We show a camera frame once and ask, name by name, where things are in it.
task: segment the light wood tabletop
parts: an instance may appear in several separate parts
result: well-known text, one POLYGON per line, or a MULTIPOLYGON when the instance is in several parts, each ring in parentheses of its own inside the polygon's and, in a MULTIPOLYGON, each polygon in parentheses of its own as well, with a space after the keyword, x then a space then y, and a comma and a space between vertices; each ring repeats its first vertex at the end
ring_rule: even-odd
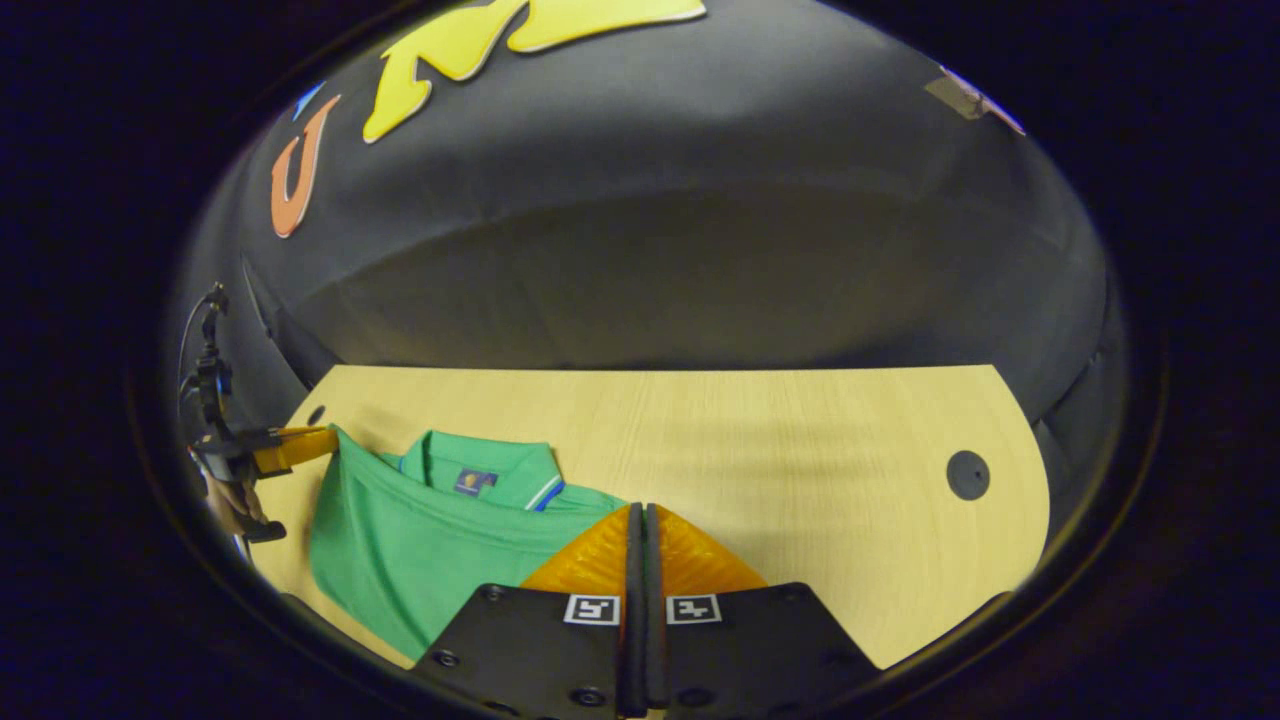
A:
MULTIPOLYGON (((564 480, 657 502, 700 527, 771 584, 813 587, 887 667, 1034 570, 1048 486, 1032 430, 989 365, 874 370, 550 372, 335 366, 298 407, 325 407, 376 452, 428 429, 549 442, 564 480), (961 500, 959 451, 989 488, 961 500)), ((328 457, 261 480, 288 528, 253 562, 375 653, 404 657, 324 596, 307 559, 328 457)))

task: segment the shirt label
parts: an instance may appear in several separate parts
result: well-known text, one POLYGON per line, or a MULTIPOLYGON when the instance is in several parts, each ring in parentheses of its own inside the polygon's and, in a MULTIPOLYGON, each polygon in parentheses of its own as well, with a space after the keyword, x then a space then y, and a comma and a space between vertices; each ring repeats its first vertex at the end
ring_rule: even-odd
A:
POLYGON ((480 488, 495 484, 498 484, 497 473, 481 473, 480 470, 463 468, 462 471, 458 473, 457 482, 453 483, 453 489, 461 492, 462 495, 476 497, 480 495, 480 488))

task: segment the orange letter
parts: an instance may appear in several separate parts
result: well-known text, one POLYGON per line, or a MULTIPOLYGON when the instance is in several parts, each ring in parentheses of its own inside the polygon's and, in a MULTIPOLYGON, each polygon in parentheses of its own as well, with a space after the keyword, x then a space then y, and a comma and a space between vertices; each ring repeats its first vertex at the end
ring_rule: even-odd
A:
POLYGON ((275 159, 271 167, 271 225, 275 234, 289 237, 302 223, 302 215, 307 211, 307 202, 311 201, 311 188, 316 176, 316 152, 320 151, 320 133, 324 131, 324 120, 329 117, 329 110, 338 104, 342 95, 335 95, 333 100, 324 104, 315 115, 307 120, 302 128, 302 164, 298 168, 298 187, 289 193, 289 158, 293 156, 293 147, 298 138, 294 137, 284 152, 275 159))

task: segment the yellow letter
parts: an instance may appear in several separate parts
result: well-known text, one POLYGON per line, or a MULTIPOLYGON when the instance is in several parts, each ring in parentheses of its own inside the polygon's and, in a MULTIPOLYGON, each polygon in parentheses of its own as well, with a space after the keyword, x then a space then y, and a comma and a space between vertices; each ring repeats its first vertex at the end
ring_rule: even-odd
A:
POLYGON ((315 184, 312 181, 316 177, 316 154, 320 151, 324 120, 340 99, 342 95, 335 95, 333 100, 325 102, 302 128, 305 140, 302 141, 302 160, 298 167, 298 187, 293 190, 292 196, 288 187, 289 158, 293 156, 293 149, 298 145, 297 137, 289 141, 284 152, 280 152, 280 156, 275 159, 275 165, 271 167, 271 225, 275 228, 275 234, 280 237, 289 237, 302 223, 302 215, 307 211, 307 204, 311 202, 311 188, 315 184))
POLYGON ((530 1, 529 20, 507 40, 507 47, 516 53, 536 53, 600 32, 707 14, 701 0, 530 1))
POLYGON ((417 59, 444 77, 465 81, 484 67, 498 36, 527 0, 493 0, 480 8, 460 8, 429 20, 383 53, 387 64, 378 82, 374 111, 365 122, 365 142, 403 123, 426 104, 430 81, 417 79, 417 59))

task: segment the green polo shirt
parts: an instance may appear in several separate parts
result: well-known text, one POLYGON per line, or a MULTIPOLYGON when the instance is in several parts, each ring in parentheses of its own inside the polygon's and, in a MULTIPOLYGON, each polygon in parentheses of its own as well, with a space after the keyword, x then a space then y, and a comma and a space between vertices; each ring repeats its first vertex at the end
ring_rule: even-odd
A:
POLYGON ((476 587, 518 585, 626 505, 566 486, 547 443, 428 432, 404 455, 379 456, 332 427, 338 452, 316 501, 312 575, 415 660, 476 587))

